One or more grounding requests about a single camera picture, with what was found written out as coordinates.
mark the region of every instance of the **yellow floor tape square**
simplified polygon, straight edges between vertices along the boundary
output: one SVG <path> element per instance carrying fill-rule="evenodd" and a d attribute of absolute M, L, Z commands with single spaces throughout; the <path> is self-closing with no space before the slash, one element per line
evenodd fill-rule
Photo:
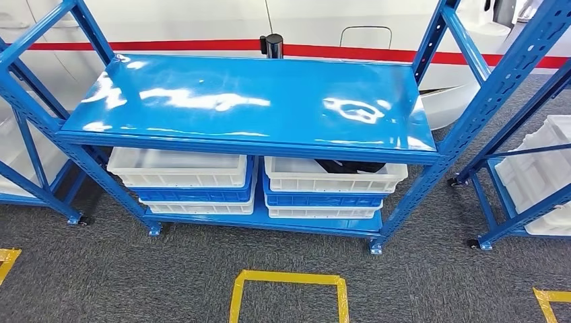
<path fill-rule="evenodd" d="M 337 275 L 317 275 L 300 273 L 281 273 L 277 271 L 242 271 L 234 282 L 232 302 L 230 303 L 230 323 L 238 323 L 242 291 L 245 281 L 271 281 L 280 283 L 336 285 L 339 322 L 349 323 L 349 305 L 347 303 L 347 286 L 345 279 Z"/>
<path fill-rule="evenodd" d="M 22 252 L 20 249 L 0 249 L 0 285 L 12 269 L 12 265 L 14 265 L 20 252 Z"/>
<path fill-rule="evenodd" d="M 543 311 L 545 320 L 547 323 L 557 323 L 555 319 L 555 314 L 549 304 L 552 301 L 560 301 L 565 303 L 571 303 L 571 291 L 540 291 L 538 289 L 533 289 L 535 298 L 539 302 L 539 307 Z"/>

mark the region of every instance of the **stacked crate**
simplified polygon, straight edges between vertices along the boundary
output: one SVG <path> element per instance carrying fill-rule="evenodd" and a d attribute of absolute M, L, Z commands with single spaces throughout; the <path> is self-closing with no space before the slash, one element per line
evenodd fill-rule
<path fill-rule="evenodd" d="M 153 213 L 254 211 L 257 159 L 253 156 L 115 147 L 107 170 Z"/>
<path fill-rule="evenodd" d="M 386 164 L 375 174 L 330 174 L 315 160 L 264 157 L 261 171 L 270 217 L 369 219 L 404 180 L 407 166 Z"/>
<path fill-rule="evenodd" d="M 515 151 L 571 143 L 571 116 L 547 116 L 543 126 L 525 136 Z M 517 213 L 529 209 L 571 183 L 571 149 L 506 157 L 496 171 Z M 571 236 L 571 203 L 525 226 L 529 234 Z"/>

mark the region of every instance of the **gray carpet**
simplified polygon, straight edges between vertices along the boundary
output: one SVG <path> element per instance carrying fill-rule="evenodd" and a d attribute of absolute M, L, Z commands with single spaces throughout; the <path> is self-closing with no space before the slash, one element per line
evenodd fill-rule
<path fill-rule="evenodd" d="M 526 81 L 451 174 L 546 79 Z M 570 98 L 567 90 L 550 102 L 508 148 L 545 115 L 568 114 Z M 485 176 L 483 185 L 491 187 Z M 386 201 L 386 214 L 406 188 Z M 0 206 L 0 247 L 23 250 L 0 286 L 0 322 L 227 322 L 242 269 L 341 275 L 352 322 L 544 322 L 532 287 L 571 290 L 571 242 L 508 238 L 489 252 L 471 250 L 465 240 L 486 230 L 477 199 L 469 186 L 444 181 L 382 256 L 369 255 L 364 240 L 237 227 L 171 225 L 149 238 L 91 181 L 75 206 L 95 224 L 67 227 L 50 209 Z M 571 303 L 553 310 L 571 322 Z M 334 287 L 245 285 L 241 322 L 337 320 Z"/>

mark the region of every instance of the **white crate on shelf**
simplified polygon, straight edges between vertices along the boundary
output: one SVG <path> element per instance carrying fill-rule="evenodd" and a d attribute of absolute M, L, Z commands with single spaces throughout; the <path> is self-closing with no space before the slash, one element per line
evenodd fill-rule
<path fill-rule="evenodd" d="M 272 207 L 267 204 L 268 215 L 278 219 L 371 219 L 378 207 Z"/>
<path fill-rule="evenodd" d="M 204 215 L 251 215 L 254 213 L 254 197 L 257 183 L 257 171 L 253 172 L 250 188 L 250 200 L 245 203 L 225 202 L 179 202 L 179 201 L 143 201 L 153 213 L 204 214 Z"/>
<path fill-rule="evenodd" d="M 571 203 L 553 210 L 525 226 L 528 234 L 571 236 Z"/>
<path fill-rule="evenodd" d="M 405 164 L 387 164 L 375 174 L 330 174 L 313 159 L 264 157 L 264 162 L 273 191 L 388 194 L 408 176 Z"/>
<path fill-rule="evenodd" d="M 526 135 L 515 151 L 565 143 L 571 143 L 571 116 L 548 116 L 543 126 Z M 522 213 L 571 183 L 571 151 L 509 156 L 496 165 L 496 171 L 516 212 Z M 568 204 L 526 225 L 525 229 L 536 235 L 571 235 L 571 206 Z"/>
<path fill-rule="evenodd" d="M 132 187 L 242 187 L 246 156 L 115 147 L 107 170 Z"/>

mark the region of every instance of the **red stripe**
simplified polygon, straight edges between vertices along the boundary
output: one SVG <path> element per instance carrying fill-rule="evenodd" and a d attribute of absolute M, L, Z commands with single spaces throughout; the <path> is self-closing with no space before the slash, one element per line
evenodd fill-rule
<path fill-rule="evenodd" d="M 161 40 L 152 42 L 111 42 L 113 50 L 259 50 L 257 39 L 223 40 Z M 49 42 L 36 43 L 32 50 L 93 50 L 88 42 Z M 320 57 L 328 59 L 364 59 L 371 61 L 412 62 L 414 50 L 354 48 L 338 46 L 315 46 L 284 44 L 285 56 Z M 490 66 L 496 66 L 502 55 L 483 55 Z M 544 57 L 537 67 L 558 69 L 566 57 Z M 466 60 L 458 52 L 437 52 L 432 59 L 436 64 L 466 65 Z"/>

